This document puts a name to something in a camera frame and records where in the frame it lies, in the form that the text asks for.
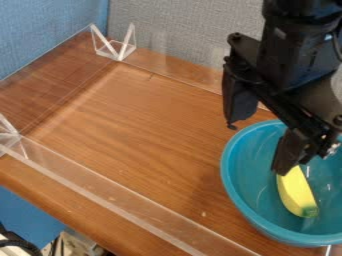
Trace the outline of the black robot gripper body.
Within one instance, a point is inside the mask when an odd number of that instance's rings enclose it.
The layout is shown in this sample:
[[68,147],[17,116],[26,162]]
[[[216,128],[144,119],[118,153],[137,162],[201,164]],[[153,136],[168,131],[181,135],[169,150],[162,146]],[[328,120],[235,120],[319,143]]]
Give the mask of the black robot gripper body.
[[342,134],[342,0],[263,0],[259,40],[228,35],[224,65],[287,129],[319,144],[315,156],[339,146]]

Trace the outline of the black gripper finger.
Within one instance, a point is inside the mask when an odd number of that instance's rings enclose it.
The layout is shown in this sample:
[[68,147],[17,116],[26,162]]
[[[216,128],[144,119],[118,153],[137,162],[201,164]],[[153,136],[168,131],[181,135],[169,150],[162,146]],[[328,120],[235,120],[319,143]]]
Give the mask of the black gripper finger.
[[221,96],[227,128],[236,130],[235,123],[255,114],[257,98],[248,89],[248,83],[235,76],[227,65],[223,65]]
[[307,164],[316,155],[319,144],[297,129],[287,129],[279,139],[271,170],[284,176],[297,164]]

